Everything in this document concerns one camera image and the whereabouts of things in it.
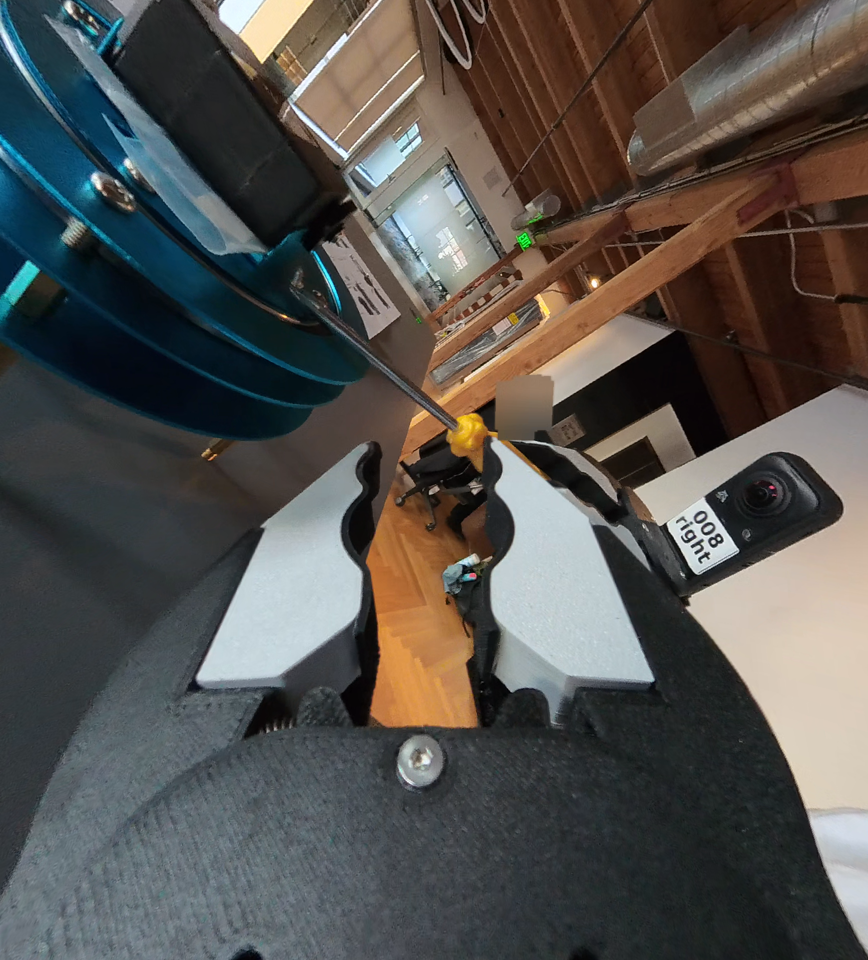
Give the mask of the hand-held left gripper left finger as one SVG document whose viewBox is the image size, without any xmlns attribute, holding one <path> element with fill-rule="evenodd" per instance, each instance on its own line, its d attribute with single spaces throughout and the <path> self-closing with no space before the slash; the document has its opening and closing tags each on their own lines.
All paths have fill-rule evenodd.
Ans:
<svg viewBox="0 0 868 960">
<path fill-rule="evenodd" d="M 368 725 L 379 667 L 367 557 L 382 451 L 358 444 L 267 519 L 196 673 L 202 690 L 336 691 Z"/>
</svg>

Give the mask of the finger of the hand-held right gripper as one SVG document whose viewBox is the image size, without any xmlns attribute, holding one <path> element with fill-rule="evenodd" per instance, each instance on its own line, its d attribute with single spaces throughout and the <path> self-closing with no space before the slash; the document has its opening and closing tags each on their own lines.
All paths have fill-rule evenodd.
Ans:
<svg viewBox="0 0 868 960">
<path fill-rule="evenodd" d="M 584 456 L 541 442 L 510 441 L 509 449 L 591 523 L 624 525 L 629 519 L 619 486 Z"/>
</svg>

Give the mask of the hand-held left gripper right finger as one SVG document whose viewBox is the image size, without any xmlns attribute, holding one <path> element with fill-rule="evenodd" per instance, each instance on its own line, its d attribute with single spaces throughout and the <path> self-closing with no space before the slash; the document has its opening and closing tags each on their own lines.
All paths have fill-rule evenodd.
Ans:
<svg viewBox="0 0 868 960">
<path fill-rule="evenodd" d="M 604 550 L 620 547 L 651 572 L 632 533 L 591 523 L 508 441 L 488 438 L 483 461 L 496 627 L 476 631 L 469 664 L 482 724 L 517 690 L 536 690 L 555 726 L 578 690 L 648 690 L 655 676 Z"/>
</svg>

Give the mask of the yellow handled screwdriver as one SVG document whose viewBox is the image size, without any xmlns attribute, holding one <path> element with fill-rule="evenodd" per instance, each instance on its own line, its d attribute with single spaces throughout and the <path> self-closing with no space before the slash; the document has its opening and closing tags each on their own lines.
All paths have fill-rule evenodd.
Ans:
<svg viewBox="0 0 868 960">
<path fill-rule="evenodd" d="M 330 309 L 324 296 L 308 287 L 303 270 L 296 270 L 291 279 L 291 290 L 295 298 L 313 313 L 331 334 L 360 355 L 369 366 L 379 371 L 397 390 L 446 429 L 448 444 L 456 456 L 467 458 L 478 470 L 483 468 L 485 443 L 491 434 L 479 414 L 449 414 L 425 390 L 376 353 L 368 341 L 345 323 L 337 312 Z"/>
</svg>

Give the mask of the blue toy robot arm base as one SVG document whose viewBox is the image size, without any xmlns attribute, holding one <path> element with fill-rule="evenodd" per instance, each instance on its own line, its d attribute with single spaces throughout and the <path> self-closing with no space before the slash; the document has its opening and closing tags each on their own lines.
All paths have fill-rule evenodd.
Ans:
<svg viewBox="0 0 868 960">
<path fill-rule="evenodd" d="M 0 343 L 105 400 L 289 434 L 368 362 L 339 169 L 217 2 L 0 2 Z"/>
</svg>

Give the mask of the dark grey desk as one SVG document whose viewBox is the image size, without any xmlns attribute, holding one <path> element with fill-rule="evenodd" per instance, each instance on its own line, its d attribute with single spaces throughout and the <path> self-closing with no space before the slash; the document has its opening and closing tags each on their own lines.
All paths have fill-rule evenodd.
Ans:
<svg viewBox="0 0 868 960">
<path fill-rule="evenodd" d="M 290 435 L 209 439 L 18 360 L 0 379 L 0 895 L 40 797 L 135 642 L 358 443 L 390 485 L 414 407 L 371 369 Z"/>
</svg>

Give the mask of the dark bag with clutter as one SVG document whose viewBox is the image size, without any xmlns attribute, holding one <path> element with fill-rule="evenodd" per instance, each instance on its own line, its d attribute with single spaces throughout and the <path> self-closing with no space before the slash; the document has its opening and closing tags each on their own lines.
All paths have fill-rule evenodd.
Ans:
<svg viewBox="0 0 868 960">
<path fill-rule="evenodd" d="M 449 565 L 441 575 L 445 603 L 456 610 L 464 633 L 470 638 L 477 630 L 496 627 L 485 586 L 492 561 L 490 555 L 483 558 L 469 554 Z"/>
</svg>

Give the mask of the wooden ceiling beam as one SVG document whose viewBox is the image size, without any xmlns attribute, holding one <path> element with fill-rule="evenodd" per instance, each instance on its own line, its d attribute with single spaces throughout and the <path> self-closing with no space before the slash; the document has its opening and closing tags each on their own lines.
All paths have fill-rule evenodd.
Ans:
<svg viewBox="0 0 868 960">
<path fill-rule="evenodd" d="M 656 295 L 730 439 L 836 385 L 868 389 L 868 124 L 827 133 L 542 235 L 564 250 L 529 293 L 573 268 L 619 271 L 457 383 L 429 371 L 425 387 L 448 412 L 472 412 Z"/>
</svg>

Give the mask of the glass cylinder ceiling lamp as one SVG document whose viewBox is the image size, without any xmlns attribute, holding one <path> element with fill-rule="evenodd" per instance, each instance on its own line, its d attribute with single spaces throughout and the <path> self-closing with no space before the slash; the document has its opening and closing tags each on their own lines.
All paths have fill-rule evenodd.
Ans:
<svg viewBox="0 0 868 960">
<path fill-rule="evenodd" d="M 545 189 L 527 201 L 524 210 L 512 218 L 511 229 L 519 234 L 531 224 L 545 219 L 551 219 L 560 212 L 560 196 L 552 189 Z"/>
</svg>

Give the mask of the printed instruction sheet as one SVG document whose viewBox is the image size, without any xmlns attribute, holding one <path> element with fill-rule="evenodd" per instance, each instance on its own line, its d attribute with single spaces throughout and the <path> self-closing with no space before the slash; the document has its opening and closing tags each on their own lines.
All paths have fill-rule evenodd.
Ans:
<svg viewBox="0 0 868 960">
<path fill-rule="evenodd" d="M 323 242 L 322 248 L 353 297 L 368 340 L 399 319 L 400 311 L 392 297 L 343 233 L 336 239 Z"/>
</svg>

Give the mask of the glass door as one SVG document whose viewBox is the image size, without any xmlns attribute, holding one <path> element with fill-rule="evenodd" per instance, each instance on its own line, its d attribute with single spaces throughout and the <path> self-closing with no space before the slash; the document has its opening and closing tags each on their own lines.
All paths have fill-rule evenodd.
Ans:
<svg viewBox="0 0 868 960">
<path fill-rule="evenodd" d="M 439 160 L 386 213 L 376 223 L 381 241 L 428 311 L 505 254 L 450 160 Z"/>
</svg>

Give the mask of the silver ventilation duct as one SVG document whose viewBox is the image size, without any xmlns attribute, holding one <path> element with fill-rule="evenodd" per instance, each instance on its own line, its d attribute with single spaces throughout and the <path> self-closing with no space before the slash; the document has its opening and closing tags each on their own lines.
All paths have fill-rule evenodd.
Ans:
<svg viewBox="0 0 868 960">
<path fill-rule="evenodd" d="M 862 86 L 868 1 L 812 2 L 758 41 L 736 28 L 645 103 L 628 162 L 649 177 Z"/>
</svg>

